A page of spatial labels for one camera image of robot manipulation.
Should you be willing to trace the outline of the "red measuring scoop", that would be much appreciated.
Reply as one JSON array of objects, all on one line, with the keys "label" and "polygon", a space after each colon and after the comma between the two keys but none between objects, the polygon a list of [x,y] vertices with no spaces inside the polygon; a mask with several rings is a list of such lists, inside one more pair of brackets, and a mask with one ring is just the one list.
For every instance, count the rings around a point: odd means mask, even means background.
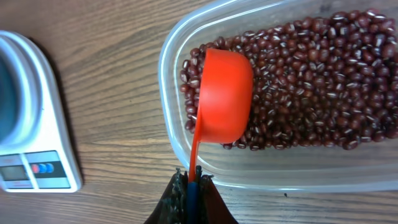
[{"label": "red measuring scoop", "polygon": [[196,176],[201,142],[225,144],[246,129],[252,100],[253,71],[243,55],[226,50],[206,51],[193,135],[188,181]]}]

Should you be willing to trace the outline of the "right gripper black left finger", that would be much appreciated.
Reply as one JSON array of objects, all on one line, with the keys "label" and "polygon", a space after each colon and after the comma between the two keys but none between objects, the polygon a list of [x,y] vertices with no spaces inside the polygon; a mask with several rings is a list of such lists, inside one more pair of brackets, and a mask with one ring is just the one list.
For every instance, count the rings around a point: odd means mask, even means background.
[{"label": "right gripper black left finger", "polygon": [[181,173],[176,168],[158,204],[144,224],[186,223],[187,182],[187,172]]}]

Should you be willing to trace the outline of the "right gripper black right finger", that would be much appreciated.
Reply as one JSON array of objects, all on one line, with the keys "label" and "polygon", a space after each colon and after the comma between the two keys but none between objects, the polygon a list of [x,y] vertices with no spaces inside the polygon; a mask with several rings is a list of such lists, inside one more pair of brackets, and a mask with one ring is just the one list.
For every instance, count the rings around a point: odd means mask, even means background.
[{"label": "right gripper black right finger", "polygon": [[195,181],[198,184],[199,224],[238,224],[213,183],[213,175],[203,175],[196,166]]}]

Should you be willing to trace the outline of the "blue bowl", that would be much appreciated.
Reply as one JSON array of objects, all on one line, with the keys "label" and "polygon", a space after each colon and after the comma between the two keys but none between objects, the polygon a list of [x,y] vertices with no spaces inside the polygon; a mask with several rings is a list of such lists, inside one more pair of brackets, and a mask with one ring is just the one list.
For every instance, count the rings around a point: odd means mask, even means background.
[{"label": "blue bowl", "polygon": [[13,132],[17,124],[17,89],[14,75],[1,58],[1,142]]}]

